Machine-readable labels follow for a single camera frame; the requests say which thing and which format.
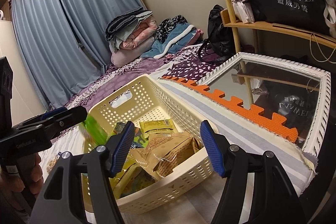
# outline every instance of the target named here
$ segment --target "plastic basket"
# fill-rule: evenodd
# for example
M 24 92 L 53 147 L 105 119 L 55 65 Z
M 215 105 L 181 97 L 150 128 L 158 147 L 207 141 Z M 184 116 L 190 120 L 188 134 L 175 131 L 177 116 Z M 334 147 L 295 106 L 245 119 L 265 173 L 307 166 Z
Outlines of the plastic basket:
M 117 107 L 115 102 L 125 94 L 132 95 Z M 166 88 L 148 75 L 142 75 L 123 86 L 104 100 L 92 107 L 89 113 L 97 120 L 106 132 L 111 132 L 119 121 L 134 122 L 137 127 L 140 121 L 172 118 L 179 132 L 188 131 L 202 142 L 200 123 L 206 118 L 189 107 Z M 209 121 L 216 133 L 216 126 Z M 90 152 L 92 146 L 84 143 L 84 152 Z M 205 148 L 173 169 L 173 172 L 162 180 L 129 196 L 117 200 L 119 210 L 123 213 L 141 214 L 174 200 L 183 193 L 205 180 L 213 172 Z M 85 209 L 92 211 L 90 190 L 87 177 L 82 176 Z

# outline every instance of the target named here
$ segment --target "white mirror frame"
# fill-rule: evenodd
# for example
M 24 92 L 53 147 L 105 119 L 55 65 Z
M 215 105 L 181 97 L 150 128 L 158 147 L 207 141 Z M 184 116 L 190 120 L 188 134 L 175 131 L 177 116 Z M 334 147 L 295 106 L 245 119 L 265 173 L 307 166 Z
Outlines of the white mirror frame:
M 213 71 L 207 73 L 205 77 L 197 82 L 197 85 L 210 85 L 221 75 L 236 66 L 240 61 L 254 61 L 265 65 L 272 65 L 278 68 L 292 70 L 294 73 L 303 76 L 312 76 L 319 79 L 320 91 L 315 114 L 307 138 L 302 147 L 302 151 L 311 153 L 317 157 L 323 142 L 329 116 L 331 98 L 330 72 L 280 58 L 239 52 Z

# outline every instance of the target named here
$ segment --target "metal bolt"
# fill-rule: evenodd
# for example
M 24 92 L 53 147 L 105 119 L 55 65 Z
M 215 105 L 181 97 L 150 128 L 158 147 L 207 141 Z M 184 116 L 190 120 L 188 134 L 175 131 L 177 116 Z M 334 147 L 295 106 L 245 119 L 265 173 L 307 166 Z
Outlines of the metal bolt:
M 235 145 L 235 144 L 232 144 L 232 145 L 230 145 L 230 150 L 232 152 L 237 152 L 239 150 L 239 146 Z
M 266 151 L 266 157 L 268 158 L 273 158 L 274 157 L 274 153 L 272 151 Z
M 64 152 L 62 153 L 62 158 L 67 159 L 70 157 L 70 155 L 71 155 L 70 152 Z
M 103 146 L 103 145 L 100 145 L 100 146 L 98 146 L 98 147 L 97 147 L 97 149 L 96 149 L 96 150 L 97 150 L 98 152 L 104 152 L 104 151 L 105 151 L 105 149 L 106 149 L 106 147 L 105 147 L 105 146 Z

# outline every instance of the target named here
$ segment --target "blue fleece garment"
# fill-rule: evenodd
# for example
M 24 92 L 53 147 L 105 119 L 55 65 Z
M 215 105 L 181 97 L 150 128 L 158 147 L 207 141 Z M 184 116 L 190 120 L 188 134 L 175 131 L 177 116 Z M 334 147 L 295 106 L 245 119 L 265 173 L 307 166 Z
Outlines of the blue fleece garment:
M 174 39 L 181 33 L 183 33 L 184 30 L 186 30 L 189 25 L 190 24 L 177 24 L 176 27 L 170 32 L 170 34 L 167 36 L 167 39 L 163 43 L 161 43 L 159 40 L 155 40 L 154 44 L 152 45 L 152 48 L 148 52 L 144 52 L 141 55 L 141 58 L 142 59 L 153 58 L 154 56 L 163 53 L 169 41 Z M 167 53 L 171 53 L 171 54 L 177 53 L 194 37 L 195 33 L 196 33 L 196 30 L 192 30 L 185 37 L 181 38 L 178 42 L 173 44 L 169 48 Z

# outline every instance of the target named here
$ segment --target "black backpack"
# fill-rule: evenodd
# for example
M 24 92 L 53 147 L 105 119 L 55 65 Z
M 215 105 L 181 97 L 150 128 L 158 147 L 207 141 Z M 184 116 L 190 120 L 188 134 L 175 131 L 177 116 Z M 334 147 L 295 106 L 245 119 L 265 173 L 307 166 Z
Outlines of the black backpack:
M 235 44 L 233 39 L 232 28 L 224 27 L 221 11 L 223 7 L 215 5 L 210 11 L 208 22 L 208 35 L 209 37 L 204 40 L 202 46 L 198 50 L 198 58 L 202 62 L 217 63 L 224 62 L 236 54 Z M 207 49 L 207 45 L 210 44 L 214 53 L 218 54 L 220 58 L 213 61 L 205 61 L 201 57 L 202 50 Z

